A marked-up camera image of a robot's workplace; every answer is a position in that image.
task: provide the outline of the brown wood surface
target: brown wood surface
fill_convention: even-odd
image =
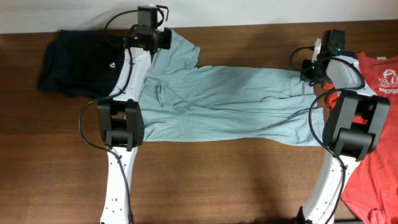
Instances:
[[[198,66],[289,69],[298,47],[327,29],[347,31],[346,47],[369,56],[398,54],[397,21],[275,24],[175,29],[201,48]],[[106,154],[77,130],[87,98],[37,90],[54,33],[0,35],[0,223],[98,223]],[[300,52],[299,66],[311,52]],[[95,108],[84,130],[101,144]],[[252,223],[294,217],[308,199],[323,160],[320,147],[267,139],[145,142],[134,163],[136,223]],[[337,219],[354,215],[341,203]]]

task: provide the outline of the cable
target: cable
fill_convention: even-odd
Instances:
[[[315,84],[317,84],[321,79],[322,79],[322,78],[317,78],[316,80],[312,80],[312,81],[310,81],[310,82],[308,83],[308,85],[309,85],[310,87],[313,87],[313,86],[315,86]]]
[[[84,114],[84,112],[86,111],[86,109],[89,107],[89,105],[93,104],[94,102],[98,102],[99,100],[112,99],[112,98],[114,98],[114,97],[117,97],[117,96],[119,96],[119,95],[122,95],[122,94],[124,93],[124,91],[127,89],[127,86],[128,86],[128,84],[129,84],[130,78],[131,78],[132,66],[134,65],[133,62],[132,62],[131,50],[130,50],[130,48],[127,48],[127,50],[128,50],[128,52],[129,52],[129,56],[130,56],[130,68],[129,68],[129,75],[127,76],[127,80],[126,80],[126,83],[124,84],[123,88],[122,88],[117,94],[115,94],[115,95],[106,96],[106,97],[102,97],[102,98],[97,98],[97,99],[94,99],[94,100],[91,100],[90,102],[88,102],[88,103],[81,109],[81,111],[80,111],[79,122],[78,122],[78,128],[79,128],[80,137],[82,138],[82,140],[83,140],[87,145],[92,146],[92,147],[94,147],[94,148],[96,148],[96,149],[101,149],[102,151],[105,151],[105,152],[108,152],[108,153],[112,154],[112,155],[116,158],[116,160],[118,161],[118,164],[119,164],[119,167],[120,167],[120,171],[121,171],[121,173],[122,173],[123,180],[124,180],[124,185],[125,185],[125,187],[126,187],[127,204],[128,204],[128,209],[129,209],[129,216],[128,216],[128,218],[129,218],[129,223],[134,223],[134,218],[133,218],[132,210],[131,210],[130,188],[129,188],[129,184],[128,184],[128,181],[127,181],[127,178],[126,178],[126,174],[124,173],[124,169],[123,169],[123,166],[122,166],[122,162],[121,162],[121,160],[120,160],[120,157],[119,157],[115,152],[113,152],[112,150],[109,150],[109,149],[107,149],[107,148],[105,148],[105,147],[97,146],[96,144],[93,144],[93,143],[89,142],[89,141],[86,139],[86,137],[84,136],[84,134],[83,134],[83,129],[82,129],[82,126],[81,126],[81,123],[82,123],[82,120],[83,120],[83,114]]]
[[[157,11],[160,13],[160,15],[162,16],[162,20],[160,20],[158,23],[157,23],[157,26],[160,26],[160,25],[162,25],[163,24],[163,21],[164,21],[164,13],[163,13],[163,11],[158,7],[157,8]]]
[[[138,27],[137,24],[132,25],[132,26],[130,27],[129,31],[127,32],[126,38],[128,38],[129,35],[132,34],[132,32],[134,31],[134,29],[137,28],[137,27]]]
[[[127,14],[127,13],[132,13],[132,12],[138,12],[138,10],[136,9],[136,10],[130,10],[130,11],[126,11],[126,12],[119,13],[119,14],[117,14],[116,16],[112,17],[112,19],[110,19],[110,20],[106,23],[105,28],[104,28],[104,31],[105,31],[105,40],[107,41],[107,43],[108,43],[109,45],[111,45],[111,46],[113,46],[113,47],[120,47],[120,46],[121,46],[120,44],[114,44],[114,43],[112,43],[112,42],[108,39],[108,35],[106,34],[106,31],[108,30],[109,24],[110,24],[114,19],[116,19],[117,17],[119,17],[119,16],[121,16],[121,15],[124,15],[124,14]]]
[[[289,63],[290,63],[290,66],[291,66],[294,70],[296,70],[296,71],[300,71],[300,69],[297,69],[297,68],[293,65],[292,59],[293,59],[294,54],[296,54],[298,51],[303,50],[303,49],[314,50],[314,49],[315,49],[315,46],[301,47],[301,48],[298,48],[298,49],[296,49],[295,51],[293,51],[293,53],[290,55]]]
[[[341,59],[341,58],[336,58],[336,57],[325,57],[325,58],[321,58],[321,59],[317,60],[316,62],[314,62],[310,67],[308,67],[308,68],[302,70],[302,72],[306,72],[307,70],[312,69],[312,67],[317,66],[320,62],[325,61],[325,60],[337,60],[337,61],[339,61],[339,62],[345,63],[347,66],[349,66],[351,69],[353,69],[353,70],[355,71],[355,73],[357,73],[359,79],[361,79],[361,85],[358,86],[358,87],[337,88],[337,89],[329,90],[329,91],[326,91],[326,92],[322,93],[321,95],[319,95],[319,96],[312,102],[312,104],[311,104],[311,106],[310,106],[310,109],[309,109],[309,112],[308,112],[308,123],[309,123],[309,125],[310,125],[310,130],[311,130],[311,133],[312,133],[313,137],[315,138],[315,140],[317,140],[317,142],[319,143],[319,145],[321,145],[326,151],[328,151],[330,154],[332,154],[332,156],[335,157],[335,158],[339,161],[340,166],[341,166],[341,168],[343,169],[343,170],[342,170],[343,173],[342,173],[342,177],[341,177],[341,187],[340,187],[340,191],[338,192],[338,196],[337,196],[337,201],[336,201],[335,207],[333,208],[333,210],[332,210],[330,216],[328,217],[328,220],[325,222],[326,224],[328,224],[329,221],[331,220],[331,218],[332,218],[332,217],[334,216],[334,214],[336,213],[337,206],[338,206],[338,203],[339,203],[340,198],[341,198],[341,194],[343,193],[344,183],[345,183],[345,180],[346,180],[346,166],[345,166],[343,160],[341,160],[341,158],[340,158],[338,155],[336,155],[332,150],[330,150],[330,149],[317,137],[317,134],[315,134],[315,131],[313,130],[313,126],[312,126],[312,109],[313,109],[313,107],[315,106],[315,104],[318,102],[318,100],[320,100],[320,99],[323,98],[324,96],[328,96],[328,95],[330,95],[330,94],[332,94],[332,93],[336,93],[336,92],[338,92],[338,91],[343,91],[343,90],[360,90],[360,89],[364,88],[364,87],[365,87],[365,79],[363,78],[361,72],[360,72],[352,63],[349,63],[349,62],[347,62],[347,61],[345,61],[345,60],[343,60],[343,59]]]

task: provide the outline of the white wall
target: white wall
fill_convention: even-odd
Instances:
[[[113,15],[149,3],[170,8],[169,27],[398,18],[398,0],[1,0],[0,33],[102,29]],[[135,18],[125,15],[111,28]]]

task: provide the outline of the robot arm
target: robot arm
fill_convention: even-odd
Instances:
[[[326,31],[323,40],[318,39],[316,42],[313,62],[316,61],[314,58],[336,57],[359,70],[359,62],[355,54],[345,51],[344,44],[344,31]],[[358,74],[346,63],[330,60],[319,66],[319,71],[326,71],[327,77],[322,77],[322,79],[331,80],[336,89],[352,88],[363,84]],[[302,74],[302,76],[311,77],[314,71],[311,72],[312,74]],[[377,96],[366,82],[363,86],[364,88],[355,91],[338,92],[339,100],[323,130],[323,143],[344,162],[345,171],[340,161],[325,151],[323,166],[315,188],[310,198],[300,208],[296,223],[333,223],[333,212],[340,199],[341,187],[344,189],[360,161],[376,148],[390,104],[387,98]],[[354,115],[364,118],[366,124],[353,123]]]
[[[124,86],[127,88],[118,96],[98,102],[101,138],[108,149],[119,156],[117,160],[114,155],[108,153],[108,184],[101,224],[132,222],[125,181],[129,190],[134,159],[144,138],[144,122],[138,101],[153,55],[159,48],[169,49],[171,45],[171,30],[164,27],[169,15],[167,7],[140,6],[137,11],[136,34],[125,40],[125,61],[110,96],[117,95]],[[163,18],[161,24],[158,23],[158,15]],[[126,118],[117,119],[116,115],[119,113],[125,114]]]

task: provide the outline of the red shirt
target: red shirt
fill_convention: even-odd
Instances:
[[[368,85],[389,98],[391,108],[376,150],[353,172],[342,199],[365,224],[398,224],[398,56],[376,60],[361,52],[358,60]]]

